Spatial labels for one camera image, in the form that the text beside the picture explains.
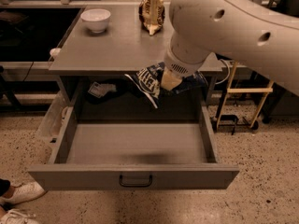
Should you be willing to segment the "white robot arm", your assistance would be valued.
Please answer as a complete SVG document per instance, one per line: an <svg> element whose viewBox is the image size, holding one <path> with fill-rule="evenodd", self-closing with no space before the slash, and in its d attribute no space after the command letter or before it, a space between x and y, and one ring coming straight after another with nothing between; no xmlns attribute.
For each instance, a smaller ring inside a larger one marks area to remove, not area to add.
<svg viewBox="0 0 299 224"><path fill-rule="evenodd" d="M164 57L178 77L214 52L299 95L299 19L251 0L171 0L174 28Z"/></svg>

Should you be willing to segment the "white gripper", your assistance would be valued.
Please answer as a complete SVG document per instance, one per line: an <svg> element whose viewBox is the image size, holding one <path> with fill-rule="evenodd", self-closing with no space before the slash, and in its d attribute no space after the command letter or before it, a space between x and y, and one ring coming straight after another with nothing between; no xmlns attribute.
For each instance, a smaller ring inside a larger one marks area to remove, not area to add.
<svg viewBox="0 0 299 224"><path fill-rule="evenodd" d="M173 90L182 82L182 77L195 73L210 54L207 49L194 45L182 35L172 35L164 55L164 69L161 87Z"/></svg>

